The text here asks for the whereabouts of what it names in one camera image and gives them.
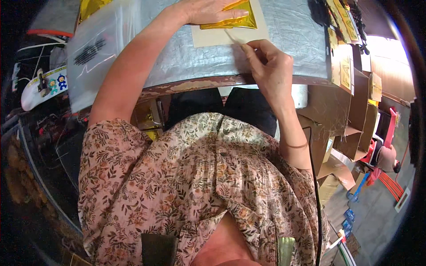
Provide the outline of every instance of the black cable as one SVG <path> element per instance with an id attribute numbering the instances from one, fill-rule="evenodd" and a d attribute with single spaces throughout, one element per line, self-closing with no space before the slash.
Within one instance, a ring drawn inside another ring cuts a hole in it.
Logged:
<path id="1" fill-rule="evenodd" d="M 312 176 L 314 177 L 314 188 L 315 188 L 315 197 L 317 198 L 317 212 L 318 212 L 318 248 L 317 248 L 317 260 L 315 262 L 316 266 L 320 265 L 321 260 L 321 246 L 322 246 L 322 224 L 321 224 L 321 204 L 320 204 L 320 196 L 318 194 L 318 182 L 317 182 L 317 176 L 315 175 L 315 169 L 314 169 L 314 161 L 312 160 L 312 152 L 311 152 L 311 146 L 312 146 L 312 128 L 310 126 L 302 128 L 309 129 L 309 157 L 311 159 L 311 167 L 312 167 Z"/>

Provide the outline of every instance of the hand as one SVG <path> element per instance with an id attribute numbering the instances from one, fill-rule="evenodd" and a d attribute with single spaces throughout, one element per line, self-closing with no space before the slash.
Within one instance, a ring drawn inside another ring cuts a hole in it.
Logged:
<path id="1" fill-rule="evenodd" d="M 225 7 L 239 0 L 181 0 L 176 3 L 186 15 L 186 24 L 209 24 L 224 20 L 248 16 L 247 10 L 230 9 Z"/>
<path id="2" fill-rule="evenodd" d="M 292 102 L 293 58 L 268 40 L 254 40 L 241 45 L 251 66 L 251 73 L 263 96 L 276 114 Z"/>

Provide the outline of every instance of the white skateboard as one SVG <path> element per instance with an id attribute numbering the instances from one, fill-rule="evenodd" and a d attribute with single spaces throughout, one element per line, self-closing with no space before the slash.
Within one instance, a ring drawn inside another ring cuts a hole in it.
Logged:
<path id="1" fill-rule="evenodd" d="M 25 86 L 21 95 L 22 109 L 29 111 L 67 89 L 66 66 L 53 69 L 44 74 L 40 73 L 38 77 L 33 78 Z"/>

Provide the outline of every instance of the teal cartoon sticker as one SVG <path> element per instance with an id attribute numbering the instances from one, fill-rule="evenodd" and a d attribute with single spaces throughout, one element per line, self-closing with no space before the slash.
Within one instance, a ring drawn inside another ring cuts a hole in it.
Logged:
<path id="1" fill-rule="evenodd" d="M 51 79 L 49 80 L 49 88 L 50 88 L 50 94 L 53 95 L 53 92 L 58 92 L 58 89 L 56 88 L 56 80 Z"/>

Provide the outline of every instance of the cartoon character sticker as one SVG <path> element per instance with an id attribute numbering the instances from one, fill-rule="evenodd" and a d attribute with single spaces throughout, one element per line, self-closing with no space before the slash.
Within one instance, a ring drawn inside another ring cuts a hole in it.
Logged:
<path id="1" fill-rule="evenodd" d="M 65 81 L 64 75 L 59 73 L 59 77 L 58 77 L 57 81 L 59 82 L 60 90 L 63 90 L 64 88 L 66 88 L 66 81 Z"/>
<path id="2" fill-rule="evenodd" d="M 51 79 L 49 80 L 49 88 L 50 88 L 50 94 L 53 95 L 53 92 L 58 92 L 58 89 L 56 88 L 56 80 Z"/>

